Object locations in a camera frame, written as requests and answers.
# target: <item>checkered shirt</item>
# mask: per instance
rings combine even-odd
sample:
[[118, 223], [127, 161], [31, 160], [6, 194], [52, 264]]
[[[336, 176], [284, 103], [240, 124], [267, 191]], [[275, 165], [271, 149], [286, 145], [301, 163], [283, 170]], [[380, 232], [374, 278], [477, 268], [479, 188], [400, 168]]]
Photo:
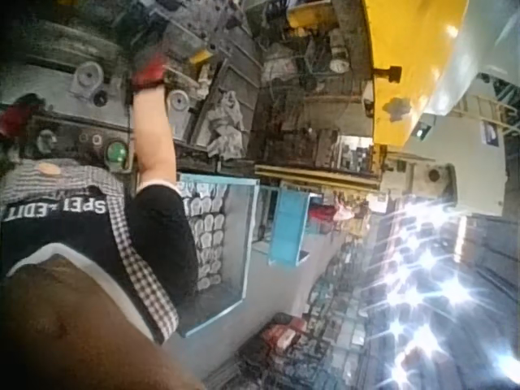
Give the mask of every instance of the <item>checkered shirt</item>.
[[61, 168], [56, 176], [42, 175], [37, 165], [41, 161], [24, 160], [15, 170], [8, 172], [0, 182], [0, 218], [9, 204], [44, 197], [57, 191], [82, 194], [94, 186], [106, 195], [110, 224], [119, 256], [137, 295], [145, 304], [157, 324], [161, 344], [176, 330], [179, 317], [170, 297], [152, 271], [150, 265], [133, 248], [124, 213], [124, 188], [109, 172], [96, 167], [81, 166], [74, 160], [50, 159]]

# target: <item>red glove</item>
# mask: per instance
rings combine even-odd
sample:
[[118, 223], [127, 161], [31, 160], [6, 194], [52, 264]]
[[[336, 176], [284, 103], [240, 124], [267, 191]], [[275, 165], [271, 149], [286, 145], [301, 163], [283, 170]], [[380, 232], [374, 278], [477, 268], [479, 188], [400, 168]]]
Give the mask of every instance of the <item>red glove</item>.
[[0, 117], [2, 135], [10, 139], [19, 137], [31, 116], [45, 104], [46, 101], [35, 93], [27, 93], [16, 99]]
[[164, 72], [166, 57], [163, 55], [154, 56], [142, 69], [137, 71], [132, 78], [134, 92], [142, 89], [157, 88], [164, 84]]

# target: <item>bright light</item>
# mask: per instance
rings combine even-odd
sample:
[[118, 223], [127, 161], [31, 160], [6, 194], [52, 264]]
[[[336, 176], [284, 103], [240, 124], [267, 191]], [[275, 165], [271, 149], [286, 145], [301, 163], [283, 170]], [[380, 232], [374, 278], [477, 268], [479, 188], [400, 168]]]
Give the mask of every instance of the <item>bright light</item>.
[[388, 329], [390, 333], [394, 335], [394, 337], [398, 337], [399, 335], [402, 335], [403, 331], [405, 330], [405, 327], [399, 323], [398, 320], [395, 320], [390, 324], [390, 328]]
[[455, 26], [452, 26], [451, 24], [448, 24], [446, 26], [446, 32], [448, 33], [448, 35], [451, 38], [456, 38], [458, 35], [458, 28], [456, 28]]
[[405, 302], [412, 307], [416, 307], [423, 302], [423, 297], [415, 288], [411, 288], [405, 293]]
[[412, 271], [408, 268], [400, 266], [397, 270], [397, 278], [399, 278], [401, 282], [405, 282], [410, 277], [411, 273]]
[[425, 270], [431, 270], [436, 263], [437, 259], [433, 256], [433, 254], [431, 254], [429, 250], [425, 251], [419, 259], [419, 264]]
[[400, 280], [404, 283], [410, 277], [411, 273], [412, 271], [410, 271], [408, 268], [400, 266], [395, 274], [387, 274], [384, 277], [384, 283], [392, 284], [396, 280]]
[[440, 207], [433, 210], [430, 214], [430, 222], [433, 223], [435, 228], [440, 228], [444, 222], [446, 222], [449, 218], [449, 215], [445, 213]]
[[393, 254], [393, 256], [392, 256], [392, 260], [393, 260], [394, 262], [396, 262], [396, 263], [400, 263], [400, 262], [403, 261], [403, 257], [401, 256], [400, 253], [395, 252], [395, 253]]
[[402, 239], [402, 240], [406, 240], [408, 238], [410, 234], [408, 233], [408, 231], [406, 229], [401, 229], [399, 231], [399, 237]]
[[401, 297], [397, 293], [397, 291], [391, 291], [387, 295], [387, 302], [390, 306], [399, 305], [401, 303]]
[[499, 357], [498, 365], [502, 372], [516, 384], [520, 384], [520, 362], [511, 356]]
[[437, 81], [440, 77], [440, 72], [439, 72], [439, 69], [437, 69], [436, 67], [434, 67], [433, 69], [431, 69], [431, 74], [433, 75], [433, 79], [435, 81]]
[[414, 334], [414, 343], [430, 358], [435, 351], [440, 351], [436, 337], [427, 325], [421, 326]]
[[396, 274], [388, 274], [384, 277], [384, 283], [392, 284], [396, 280]]
[[392, 368], [392, 379], [398, 384], [405, 384], [408, 382], [408, 376], [406, 375], [405, 369], [401, 366], [395, 366]]
[[449, 303], [456, 305], [471, 300], [470, 294], [461, 286], [458, 279], [452, 279], [440, 285], [442, 294], [449, 299]]
[[406, 246], [415, 251], [419, 247], [419, 240], [416, 236], [411, 236], [408, 240], [406, 240]]
[[453, 256], [455, 262], [461, 262], [462, 246], [464, 245], [464, 240], [466, 239], [467, 223], [468, 218], [466, 216], [462, 216], [458, 221], [457, 241], [455, 242], [455, 255]]

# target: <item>green button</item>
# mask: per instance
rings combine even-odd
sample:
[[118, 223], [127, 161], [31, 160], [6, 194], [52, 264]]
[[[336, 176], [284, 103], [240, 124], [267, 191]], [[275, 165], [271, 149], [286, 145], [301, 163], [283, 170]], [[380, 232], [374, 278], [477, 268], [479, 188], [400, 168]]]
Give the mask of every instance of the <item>green button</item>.
[[120, 141], [111, 142], [106, 148], [106, 160], [109, 163], [124, 163], [127, 158], [127, 146]]

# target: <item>factory floor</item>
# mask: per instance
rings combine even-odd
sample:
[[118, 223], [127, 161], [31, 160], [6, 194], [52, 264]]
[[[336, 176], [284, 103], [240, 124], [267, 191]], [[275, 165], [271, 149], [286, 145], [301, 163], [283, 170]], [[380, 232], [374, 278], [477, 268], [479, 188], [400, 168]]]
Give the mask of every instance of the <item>factory floor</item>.
[[275, 313], [302, 314], [313, 283], [345, 242], [345, 234], [305, 235], [301, 248], [310, 255], [296, 269], [270, 266], [264, 253], [252, 250], [244, 301], [189, 338], [174, 335], [164, 348], [181, 365], [204, 379], [231, 358]]

